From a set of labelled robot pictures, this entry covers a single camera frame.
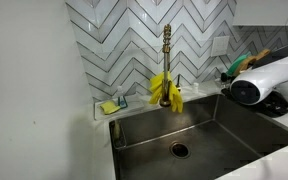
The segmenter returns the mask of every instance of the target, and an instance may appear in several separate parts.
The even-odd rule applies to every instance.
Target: stainless steel sink
[[[119,180],[215,179],[288,146],[288,128],[221,95],[110,123]]]

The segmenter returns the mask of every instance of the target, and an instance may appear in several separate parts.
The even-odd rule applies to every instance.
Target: gold faucet
[[[170,40],[171,40],[171,25],[164,26],[163,35],[163,53],[164,53],[164,79],[162,80],[162,97],[160,99],[160,105],[168,107],[171,105],[169,99],[169,87],[170,81],[168,80],[168,71],[170,70]]]

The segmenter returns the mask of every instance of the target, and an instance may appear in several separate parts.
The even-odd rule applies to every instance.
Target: sink drain
[[[181,143],[173,143],[170,146],[170,151],[173,156],[180,158],[180,159],[185,159],[190,156],[190,151],[188,150],[188,148],[184,144],[181,144]]]

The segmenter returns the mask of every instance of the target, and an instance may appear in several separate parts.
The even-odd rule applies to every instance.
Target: electrical outlet
[[[211,56],[221,56],[227,54],[227,46],[230,36],[215,37],[213,40]]]

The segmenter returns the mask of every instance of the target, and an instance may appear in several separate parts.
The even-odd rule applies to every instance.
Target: white appliance
[[[253,105],[274,90],[288,102],[288,47],[260,61],[262,65],[254,65],[236,77],[230,87],[232,96],[242,104]]]

